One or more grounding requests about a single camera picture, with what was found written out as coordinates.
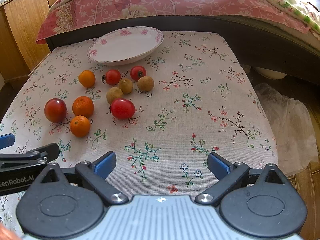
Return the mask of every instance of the white tablecloth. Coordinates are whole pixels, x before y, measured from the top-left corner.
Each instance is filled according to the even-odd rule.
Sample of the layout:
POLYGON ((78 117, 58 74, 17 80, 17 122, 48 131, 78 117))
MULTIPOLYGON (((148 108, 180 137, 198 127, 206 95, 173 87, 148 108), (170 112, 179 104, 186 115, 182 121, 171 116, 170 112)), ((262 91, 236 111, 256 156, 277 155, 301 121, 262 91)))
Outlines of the white tablecloth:
MULTIPOLYGON (((217 179, 206 166, 215 151, 230 162, 252 168, 277 163, 276 142, 259 100, 226 41, 215 33, 164 32, 164 42, 139 62, 120 66, 130 78, 134 65, 143 65, 155 81, 150 92, 134 84, 124 97, 136 107, 134 117, 117 120, 108 109, 109 85, 101 76, 108 69, 88 59, 93 40, 55 49, 16 96, 0 124, 1 134, 13 133, 15 144, 2 153, 25 153, 56 142, 61 167, 94 161, 109 150, 117 167, 107 181, 127 194, 199 194, 217 179), (84 88, 77 76, 95 73, 95 86, 84 88), (94 102, 87 137, 68 129, 72 103, 79 96, 94 102), (62 98, 68 108, 63 123, 50 123, 44 105, 62 98)), ((22 193, 0 198, 0 217, 18 234, 15 206, 22 193)))

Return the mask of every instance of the plastic bag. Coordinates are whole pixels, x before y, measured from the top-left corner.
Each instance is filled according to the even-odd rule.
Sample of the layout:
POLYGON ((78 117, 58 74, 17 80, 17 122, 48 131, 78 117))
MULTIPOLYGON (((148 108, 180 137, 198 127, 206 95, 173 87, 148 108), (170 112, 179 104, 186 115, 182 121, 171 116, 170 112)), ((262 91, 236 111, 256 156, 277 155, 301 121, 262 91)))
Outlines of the plastic bag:
POLYGON ((268 84, 254 88, 276 138, 279 168, 286 176, 318 162, 316 136, 305 105, 268 84))

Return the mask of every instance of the plate rim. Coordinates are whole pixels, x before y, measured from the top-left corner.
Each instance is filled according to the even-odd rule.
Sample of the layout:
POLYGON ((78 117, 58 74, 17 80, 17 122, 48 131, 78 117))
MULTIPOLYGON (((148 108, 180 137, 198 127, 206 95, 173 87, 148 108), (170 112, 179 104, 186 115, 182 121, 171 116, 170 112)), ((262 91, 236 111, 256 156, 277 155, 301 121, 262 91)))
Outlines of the plate rim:
POLYGON ((157 29, 157 28, 150 27, 150 26, 130 26, 130 27, 125 27, 125 28, 121 28, 121 29, 114 30, 114 31, 112 31, 112 32, 106 33, 106 34, 102 35, 101 37, 99 37, 99 38, 98 38, 97 40, 95 40, 94 43, 91 44, 91 45, 89 46, 89 48, 87 49, 87 56, 88 56, 88 58, 89 58, 90 60, 95 61, 95 62, 98 62, 98 63, 115 63, 115 62, 121 62, 121 61, 124 61, 124 60, 128 60, 128 59, 131 59, 131 58, 135 58, 135 57, 142 56, 143 54, 147 54, 148 52, 150 52, 150 51, 156 49, 157 47, 159 47, 159 46, 162 44, 163 41, 164 41, 164 34, 163 34, 163 32, 162 32, 161 30, 159 30, 159 29, 157 29), (148 50, 148 51, 146 51, 146 52, 143 52, 143 53, 141 53, 141 54, 139 54, 139 55, 136 55, 136 56, 134 56, 134 57, 128 57, 128 58, 121 59, 121 60, 114 60, 114 61, 97 61, 97 60, 94 60, 92 57, 90 57, 89 50, 90 50, 98 41, 100 41, 104 36, 110 35, 110 34, 112 34, 112 33, 115 33, 115 32, 117 32, 117 31, 120 31, 120 30, 129 29, 129 28, 151 28, 151 29, 154 29, 154 30, 156 30, 156 31, 158 31, 159 33, 162 34, 161 41, 159 42, 158 45, 154 46, 152 49, 150 49, 150 50, 148 50))

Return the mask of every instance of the tomato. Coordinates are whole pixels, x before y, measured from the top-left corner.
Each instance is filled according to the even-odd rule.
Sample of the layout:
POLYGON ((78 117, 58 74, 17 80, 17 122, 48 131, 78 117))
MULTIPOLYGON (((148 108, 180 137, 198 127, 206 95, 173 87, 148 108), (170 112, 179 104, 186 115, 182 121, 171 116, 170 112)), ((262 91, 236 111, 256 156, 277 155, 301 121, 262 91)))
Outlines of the tomato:
POLYGON ((121 74, 116 69, 110 69, 106 72, 106 75, 102 76, 102 82, 106 81, 108 85, 114 86, 119 83, 121 74))
POLYGON ((66 104, 59 98, 50 99, 44 106, 44 115, 50 122, 62 122, 66 114, 66 104))
POLYGON ((118 119, 128 119, 133 117, 136 111, 133 103, 127 99, 116 98, 110 108, 111 114, 118 119))
POLYGON ((147 74, 143 66, 134 66, 130 70, 130 76, 133 80, 138 81, 140 78, 144 77, 147 74))

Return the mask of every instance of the gray gripper base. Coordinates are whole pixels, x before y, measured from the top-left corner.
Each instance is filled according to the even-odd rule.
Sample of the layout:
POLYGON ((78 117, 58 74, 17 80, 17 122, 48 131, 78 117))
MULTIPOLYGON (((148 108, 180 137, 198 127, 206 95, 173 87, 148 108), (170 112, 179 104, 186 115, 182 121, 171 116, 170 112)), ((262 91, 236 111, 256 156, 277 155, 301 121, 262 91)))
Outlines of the gray gripper base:
MULTIPOLYGON (((26 235, 25 240, 36 238, 26 235)), ((248 240, 225 224, 211 206, 195 204, 187 195, 136 195, 124 205, 109 208, 91 231, 74 240, 248 240)), ((287 240, 301 240, 292 235, 287 240)))

